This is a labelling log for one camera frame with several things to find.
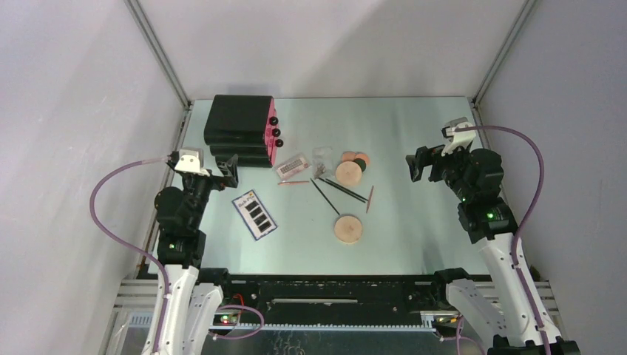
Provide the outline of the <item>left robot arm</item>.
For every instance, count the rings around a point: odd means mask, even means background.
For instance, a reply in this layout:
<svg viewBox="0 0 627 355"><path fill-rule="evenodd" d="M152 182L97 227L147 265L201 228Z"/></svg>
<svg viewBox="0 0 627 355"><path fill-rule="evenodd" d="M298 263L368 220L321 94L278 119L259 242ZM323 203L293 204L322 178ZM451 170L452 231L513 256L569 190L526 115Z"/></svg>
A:
<svg viewBox="0 0 627 355"><path fill-rule="evenodd" d="M213 191L236 188L237 155L217 164L220 176L203 166L194 149L173 152L167 165L182 178L155 196L159 229L157 299L143 354L200 354L218 308L230 305L233 287L222 280L199 283L206 234L200 222Z"/></svg>

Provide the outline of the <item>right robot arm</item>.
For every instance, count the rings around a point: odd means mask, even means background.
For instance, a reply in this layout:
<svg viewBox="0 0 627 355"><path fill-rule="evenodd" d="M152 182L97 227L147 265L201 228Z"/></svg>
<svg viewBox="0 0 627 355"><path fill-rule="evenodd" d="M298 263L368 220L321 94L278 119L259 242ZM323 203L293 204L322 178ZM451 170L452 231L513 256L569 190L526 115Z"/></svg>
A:
<svg viewBox="0 0 627 355"><path fill-rule="evenodd" d="M579 354L573 340L563 338L543 305L523 250L515 242L518 224L500 196L504 171L501 156L488 149L444 146L407 155L410 178L443 182L460 200L458 219L489 272L500 305L482 296L465 270L435 273L430 299L440 309L453 307L479 335L486 354Z"/></svg>

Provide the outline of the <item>black pink drawer organizer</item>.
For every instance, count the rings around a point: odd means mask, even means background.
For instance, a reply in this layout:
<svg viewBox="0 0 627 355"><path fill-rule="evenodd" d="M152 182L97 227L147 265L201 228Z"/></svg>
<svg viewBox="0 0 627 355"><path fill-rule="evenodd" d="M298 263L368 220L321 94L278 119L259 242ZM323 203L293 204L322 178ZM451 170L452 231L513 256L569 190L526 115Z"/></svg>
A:
<svg viewBox="0 0 627 355"><path fill-rule="evenodd" d="M203 132L211 155L239 155L238 166L271 168L264 132L270 95L216 95Z"/></svg>

